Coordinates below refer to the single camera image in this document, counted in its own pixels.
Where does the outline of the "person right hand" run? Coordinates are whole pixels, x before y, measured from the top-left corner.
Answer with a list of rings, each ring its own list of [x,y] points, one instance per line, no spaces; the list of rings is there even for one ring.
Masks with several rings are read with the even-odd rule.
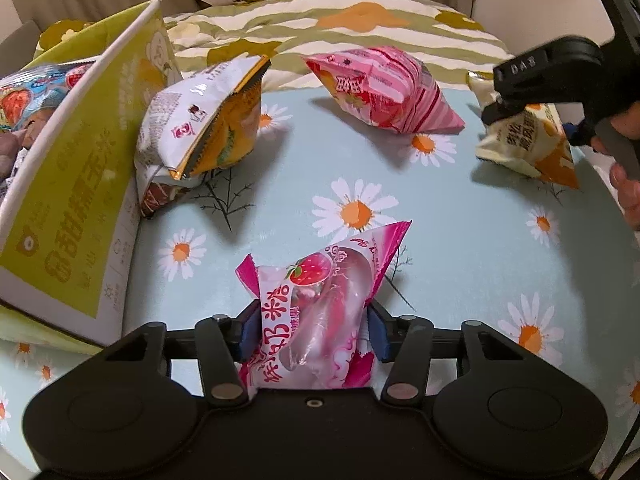
[[[639,139],[639,103],[635,102],[626,112],[610,118],[612,126],[631,140]],[[623,209],[627,223],[636,231],[640,222],[640,183],[630,180],[626,170],[614,162],[610,170],[610,182],[617,192],[617,201]]]

